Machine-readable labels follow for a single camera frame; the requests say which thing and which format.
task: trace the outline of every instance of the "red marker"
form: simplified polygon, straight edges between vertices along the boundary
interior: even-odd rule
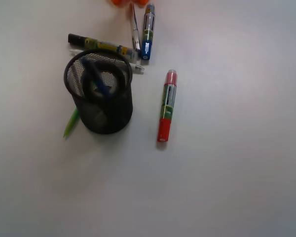
[[[174,100],[177,92],[178,75],[175,70],[169,70],[163,87],[162,105],[160,112],[158,142],[167,142],[169,139]]]

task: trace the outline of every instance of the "marker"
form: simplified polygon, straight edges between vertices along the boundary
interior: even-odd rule
[[[131,11],[132,11],[133,48],[138,54],[140,54],[141,53],[141,46],[140,46],[140,37],[139,37],[139,31],[138,31],[138,27],[137,27],[135,8],[134,8],[133,3],[130,3],[129,5],[130,5]]]
[[[73,55],[73,56],[76,56],[77,54],[80,54],[81,52],[83,52],[83,50],[80,50],[80,49],[69,49],[70,53]],[[145,69],[139,65],[136,65],[134,63],[129,63],[132,70],[134,72],[141,72],[141,71],[144,71]]]
[[[163,87],[162,105],[160,112],[158,142],[167,142],[173,114],[174,100],[177,92],[178,75],[175,70],[169,70]]]
[[[93,48],[104,48],[109,49],[114,52],[119,53],[124,56],[128,62],[133,62],[137,60],[138,54],[132,48],[124,47],[122,45],[116,45],[109,42],[99,41],[97,39],[92,39],[83,36],[77,36],[74,34],[68,35],[68,43],[87,49]]]
[[[142,59],[149,60],[150,52],[153,39],[153,29],[154,29],[154,5],[149,4],[146,7],[146,13],[144,16],[144,33],[143,33],[143,49],[142,49]]]
[[[68,137],[69,134],[71,133],[71,131],[73,130],[74,128],[74,125],[78,122],[80,116],[79,116],[79,112],[78,112],[78,109],[76,108],[74,110],[74,113],[73,115],[71,115],[71,118],[66,126],[66,129],[65,129],[65,132],[64,132],[64,137]]]

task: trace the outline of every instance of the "mesh cup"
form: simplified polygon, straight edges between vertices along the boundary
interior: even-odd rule
[[[94,62],[111,97],[104,98],[85,76],[81,58]],[[132,69],[126,59],[110,50],[91,49],[76,55],[67,65],[65,86],[73,96],[84,125],[99,134],[111,134],[124,128],[133,112]]]

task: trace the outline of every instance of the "orange object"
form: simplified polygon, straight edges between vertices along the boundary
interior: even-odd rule
[[[123,2],[125,2],[125,0],[112,0],[112,2],[113,2],[115,5],[120,5],[120,4],[122,4]],[[134,2],[137,2],[137,3],[140,4],[140,5],[146,5],[147,2],[149,2],[149,0],[134,0]]]

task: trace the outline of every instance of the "desk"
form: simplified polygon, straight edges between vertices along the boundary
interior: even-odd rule
[[[65,141],[68,33],[131,47],[127,7],[0,0],[0,237],[296,237],[296,0],[155,7],[129,125],[99,136],[80,122]]]

